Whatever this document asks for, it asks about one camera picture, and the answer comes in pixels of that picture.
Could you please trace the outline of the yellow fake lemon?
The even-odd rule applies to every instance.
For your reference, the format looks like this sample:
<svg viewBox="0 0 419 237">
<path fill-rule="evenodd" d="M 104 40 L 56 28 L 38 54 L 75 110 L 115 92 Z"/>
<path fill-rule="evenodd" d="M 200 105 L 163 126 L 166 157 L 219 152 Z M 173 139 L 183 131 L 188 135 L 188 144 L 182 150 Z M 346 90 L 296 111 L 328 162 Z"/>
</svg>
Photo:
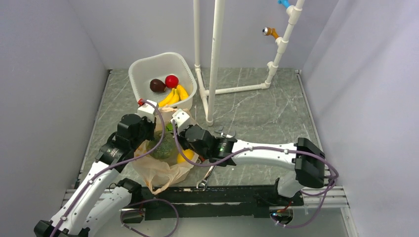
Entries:
<svg viewBox="0 0 419 237">
<path fill-rule="evenodd" d="M 188 158 L 189 160 L 192 160 L 195 155 L 195 153 L 191 149 L 182 150 L 182 153 L 183 155 L 181 153 L 178 153 L 177 155 L 177 159 L 176 159 L 177 164 L 186 162 L 185 157 Z"/>
</svg>

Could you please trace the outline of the green netted fake melon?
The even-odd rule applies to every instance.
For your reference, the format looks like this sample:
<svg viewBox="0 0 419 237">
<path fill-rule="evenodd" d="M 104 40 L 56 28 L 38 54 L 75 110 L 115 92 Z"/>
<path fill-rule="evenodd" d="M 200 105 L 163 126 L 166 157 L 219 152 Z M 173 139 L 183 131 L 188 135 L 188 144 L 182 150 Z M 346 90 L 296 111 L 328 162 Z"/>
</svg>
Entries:
<svg viewBox="0 0 419 237">
<path fill-rule="evenodd" d="M 162 137 L 162 131 L 155 131 L 154 140 L 149 141 L 146 146 L 146 151 L 150 151 L 154 148 Z M 155 159 L 164 160 L 173 158 L 178 154 L 178 150 L 173 138 L 173 134 L 165 132 L 161 144 L 155 148 L 149 155 Z"/>
</svg>

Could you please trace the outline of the translucent orange plastic bag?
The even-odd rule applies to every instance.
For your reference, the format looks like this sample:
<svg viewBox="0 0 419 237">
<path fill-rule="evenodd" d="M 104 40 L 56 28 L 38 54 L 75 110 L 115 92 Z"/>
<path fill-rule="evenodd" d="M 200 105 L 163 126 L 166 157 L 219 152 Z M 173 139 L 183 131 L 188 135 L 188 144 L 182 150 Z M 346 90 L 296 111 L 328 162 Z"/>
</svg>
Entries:
<svg viewBox="0 0 419 237">
<path fill-rule="evenodd" d="M 164 125 L 170 122 L 172 115 L 177 110 L 178 109 L 171 107 L 164 107 L 160 109 Z M 165 191 L 167 188 L 174 184 L 182 182 L 187 177 L 190 170 L 194 167 L 188 162 L 177 164 L 176 159 L 178 154 L 173 158 L 164 160 L 155 159 L 149 155 L 161 144 L 166 132 L 165 127 L 162 127 L 160 118 L 156 116 L 156 119 L 157 122 L 155 131 L 162 131 L 162 137 L 160 141 L 150 151 L 146 151 L 146 146 L 149 141 L 147 140 L 143 142 L 134 152 L 134 156 L 139 157 L 139 159 L 131 163 L 134 169 L 143 179 L 147 188 L 151 191 L 152 194 L 155 195 Z"/>
</svg>

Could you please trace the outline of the yellow fake banana bunch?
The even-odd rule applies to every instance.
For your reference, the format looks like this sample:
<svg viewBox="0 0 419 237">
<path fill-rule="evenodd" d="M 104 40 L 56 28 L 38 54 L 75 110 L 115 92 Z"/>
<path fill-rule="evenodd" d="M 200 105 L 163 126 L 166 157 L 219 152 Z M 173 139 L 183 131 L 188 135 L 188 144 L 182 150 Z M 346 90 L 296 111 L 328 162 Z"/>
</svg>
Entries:
<svg viewBox="0 0 419 237">
<path fill-rule="evenodd" d="M 163 107 L 166 105 L 172 105 L 180 101 L 180 95 L 176 88 L 173 88 L 170 94 L 161 102 L 159 102 L 159 107 Z"/>
</svg>

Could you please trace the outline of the green fake fruit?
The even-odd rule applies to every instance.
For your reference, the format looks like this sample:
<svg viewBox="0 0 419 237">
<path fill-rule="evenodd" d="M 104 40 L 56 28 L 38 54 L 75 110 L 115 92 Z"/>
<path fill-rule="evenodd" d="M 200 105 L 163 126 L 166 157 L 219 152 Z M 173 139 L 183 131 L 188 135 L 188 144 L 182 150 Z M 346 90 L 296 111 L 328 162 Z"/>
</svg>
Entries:
<svg viewBox="0 0 419 237">
<path fill-rule="evenodd" d="M 165 125 L 165 130 L 166 130 L 166 132 L 169 132 L 169 133 L 173 134 L 173 126 L 172 126 L 172 124 L 170 122 L 168 122 Z"/>
</svg>

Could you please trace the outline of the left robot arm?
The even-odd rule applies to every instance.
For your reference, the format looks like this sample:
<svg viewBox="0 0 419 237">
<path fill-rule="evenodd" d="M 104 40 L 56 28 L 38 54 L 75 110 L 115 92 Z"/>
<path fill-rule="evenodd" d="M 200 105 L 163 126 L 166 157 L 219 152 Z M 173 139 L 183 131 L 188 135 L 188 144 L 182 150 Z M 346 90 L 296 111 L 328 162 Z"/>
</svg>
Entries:
<svg viewBox="0 0 419 237">
<path fill-rule="evenodd" d="M 99 149 L 85 179 L 66 204 L 50 220 L 40 220 L 34 227 L 38 237 L 92 237 L 107 222 L 107 215 L 122 207 L 136 207 L 142 201 L 140 185 L 124 180 L 109 199 L 97 202 L 106 188 L 122 172 L 137 148 L 153 140 L 156 118 L 126 114 L 117 130 Z"/>
</svg>

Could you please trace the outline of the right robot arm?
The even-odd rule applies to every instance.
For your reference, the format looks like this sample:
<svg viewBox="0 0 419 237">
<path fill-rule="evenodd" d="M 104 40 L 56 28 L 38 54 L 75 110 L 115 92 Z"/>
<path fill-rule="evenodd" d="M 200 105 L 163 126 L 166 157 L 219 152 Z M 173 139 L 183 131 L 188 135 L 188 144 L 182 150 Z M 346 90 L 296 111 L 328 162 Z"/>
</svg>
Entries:
<svg viewBox="0 0 419 237">
<path fill-rule="evenodd" d="M 261 164 L 291 171 L 277 182 L 272 192 L 278 205 L 286 204 L 304 187 L 324 186 L 325 154 L 307 138 L 288 144 L 251 143 L 234 137 L 215 137 L 198 125 L 182 131 L 175 127 L 174 134 L 178 146 L 209 160 L 209 166 Z"/>
</svg>

